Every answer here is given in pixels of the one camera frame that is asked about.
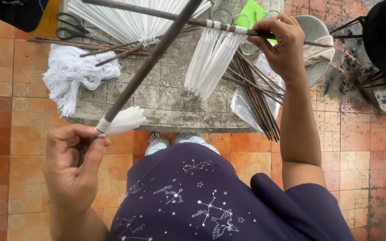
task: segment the scissor handle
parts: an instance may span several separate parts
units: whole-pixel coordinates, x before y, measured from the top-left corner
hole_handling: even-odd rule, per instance
[[[67,32],[68,34],[62,35],[61,32],[63,32],[63,31]],[[72,39],[72,38],[75,38],[75,37],[80,37],[80,38],[87,37],[82,32],[77,32],[77,31],[74,31],[74,30],[66,28],[66,27],[59,27],[59,28],[57,28],[56,29],[56,36],[59,39],[61,39],[61,40],[69,40],[69,39]]]
[[[62,19],[62,16],[67,16],[67,17],[71,18],[71,21],[74,22],[74,23]],[[72,15],[72,14],[69,14],[69,13],[67,13],[67,12],[60,12],[60,13],[57,13],[57,14],[56,14],[56,18],[57,18],[57,20],[58,20],[59,22],[64,23],[64,24],[67,24],[67,25],[70,25],[70,26],[76,28],[78,31],[81,31],[81,32],[83,32],[83,33],[89,33],[89,30],[85,29],[85,28],[83,27],[83,25],[81,24],[80,20],[79,20],[78,18],[76,18],[76,17],[75,17],[74,15]]]

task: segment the foot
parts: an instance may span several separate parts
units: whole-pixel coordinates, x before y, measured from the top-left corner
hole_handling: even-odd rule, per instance
[[[151,142],[154,140],[156,137],[160,137],[160,132],[159,131],[150,131],[150,134],[148,134],[148,145],[151,144]]]

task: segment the concrete table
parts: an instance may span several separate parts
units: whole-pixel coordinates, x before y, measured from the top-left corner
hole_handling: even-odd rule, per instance
[[[67,12],[67,0],[61,3],[61,10]],[[242,0],[238,12],[247,0]],[[282,12],[282,0],[256,0],[266,10]],[[200,18],[208,19],[209,10]],[[85,27],[93,27],[84,21]],[[101,30],[90,29],[100,37],[119,43]],[[167,53],[142,82],[125,108],[139,106],[145,109],[147,123],[138,129],[168,132],[196,133],[239,133],[254,132],[244,121],[230,111],[230,103],[237,85],[222,79],[212,95],[203,101],[184,89],[184,79],[201,30],[184,33],[177,37]],[[77,95],[76,112],[65,118],[71,123],[97,125],[110,109],[117,96],[131,81],[144,63],[145,57],[130,56],[119,60],[121,74],[116,79],[102,81],[94,91],[80,87]]]

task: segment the dirty floor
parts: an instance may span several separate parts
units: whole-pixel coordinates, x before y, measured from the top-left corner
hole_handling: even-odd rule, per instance
[[[368,1],[286,0],[285,13],[313,15],[329,28],[367,14]],[[47,98],[41,74],[49,46],[29,43],[29,35],[0,21],[0,241],[50,240],[49,205],[42,176],[46,135],[66,125]],[[348,43],[336,42],[336,56],[325,78],[310,90],[321,138],[329,191],[356,240],[386,240],[386,114],[331,88],[355,60]],[[122,201],[126,172],[147,147],[146,131],[111,136],[99,174],[93,208],[107,224]],[[175,133],[163,133],[173,139]],[[248,183],[257,172],[279,186],[279,145],[256,133],[202,134]]]

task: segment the hand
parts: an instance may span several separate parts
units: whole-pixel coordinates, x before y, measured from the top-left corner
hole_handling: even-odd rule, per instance
[[[278,44],[275,46],[259,36],[250,36],[247,40],[263,51],[270,67],[286,85],[306,74],[303,63],[304,32],[294,17],[279,14],[276,18],[256,22],[252,29],[271,32],[276,36]]]
[[[65,214],[83,214],[92,205],[98,190],[98,169],[106,137],[96,138],[78,168],[79,150],[98,135],[93,127],[80,124],[52,130],[48,135],[43,171],[52,208]]]

